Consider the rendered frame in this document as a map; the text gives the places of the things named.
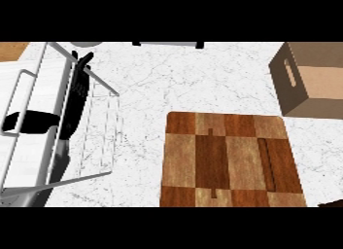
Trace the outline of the brown cardboard box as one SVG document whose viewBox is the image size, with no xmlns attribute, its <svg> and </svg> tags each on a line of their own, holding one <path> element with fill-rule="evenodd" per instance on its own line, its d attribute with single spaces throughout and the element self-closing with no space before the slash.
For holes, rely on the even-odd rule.
<svg viewBox="0 0 343 249">
<path fill-rule="evenodd" d="M 270 73 L 284 117 L 343 120 L 343 42 L 284 42 Z"/>
</svg>

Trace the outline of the grey appliance with black feet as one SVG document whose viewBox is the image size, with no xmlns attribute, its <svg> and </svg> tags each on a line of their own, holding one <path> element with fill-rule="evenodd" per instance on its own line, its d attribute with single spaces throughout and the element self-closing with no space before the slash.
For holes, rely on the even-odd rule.
<svg viewBox="0 0 343 249">
<path fill-rule="evenodd" d="M 205 42 L 132 42 L 134 46 L 142 45 L 166 45 L 166 46 L 187 46 L 196 49 L 205 49 Z"/>
</svg>

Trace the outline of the checkered wooden cutting board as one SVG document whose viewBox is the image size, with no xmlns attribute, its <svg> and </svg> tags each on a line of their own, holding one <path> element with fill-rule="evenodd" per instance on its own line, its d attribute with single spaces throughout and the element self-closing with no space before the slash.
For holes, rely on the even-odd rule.
<svg viewBox="0 0 343 249">
<path fill-rule="evenodd" d="M 305 204 L 283 118 L 168 114 L 163 207 Z"/>
</svg>

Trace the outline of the dark brown rounded thing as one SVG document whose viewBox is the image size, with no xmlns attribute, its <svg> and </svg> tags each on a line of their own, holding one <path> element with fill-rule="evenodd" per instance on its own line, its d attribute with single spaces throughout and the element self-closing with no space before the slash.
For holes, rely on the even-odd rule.
<svg viewBox="0 0 343 249">
<path fill-rule="evenodd" d="M 321 203 L 318 207 L 343 207 L 343 199 L 335 200 L 329 203 Z"/>
</svg>

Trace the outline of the grey round object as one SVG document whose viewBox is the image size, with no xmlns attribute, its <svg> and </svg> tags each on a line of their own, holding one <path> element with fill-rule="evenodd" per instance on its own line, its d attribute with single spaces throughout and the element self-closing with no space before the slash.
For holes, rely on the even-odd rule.
<svg viewBox="0 0 343 249">
<path fill-rule="evenodd" d="M 92 48 L 103 44 L 103 42 L 71 42 L 71 44 L 79 48 Z"/>
</svg>

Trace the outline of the brown wooden board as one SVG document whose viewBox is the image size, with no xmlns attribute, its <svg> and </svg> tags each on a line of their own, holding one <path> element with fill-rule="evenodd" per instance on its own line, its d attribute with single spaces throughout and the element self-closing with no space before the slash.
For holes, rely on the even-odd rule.
<svg viewBox="0 0 343 249">
<path fill-rule="evenodd" d="M 27 45 L 29 42 L 0 42 L 0 62 L 17 61 Z"/>
</svg>

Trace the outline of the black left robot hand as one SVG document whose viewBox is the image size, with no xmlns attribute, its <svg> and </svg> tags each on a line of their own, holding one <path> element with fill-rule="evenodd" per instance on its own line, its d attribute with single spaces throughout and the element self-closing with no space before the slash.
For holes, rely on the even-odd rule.
<svg viewBox="0 0 343 249">
<path fill-rule="evenodd" d="M 94 58 L 94 53 L 88 53 L 85 57 L 77 57 L 77 52 L 73 52 L 73 56 L 79 63 L 74 66 L 66 115 L 60 118 L 55 114 L 27 110 L 21 128 L 21 133 L 24 134 L 45 134 L 54 125 L 63 127 L 60 132 L 61 140 L 69 140 L 76 132 L 89 94 L 89 75 L 83 69 L 91 68 L 88 62 Z"/>
</svg>

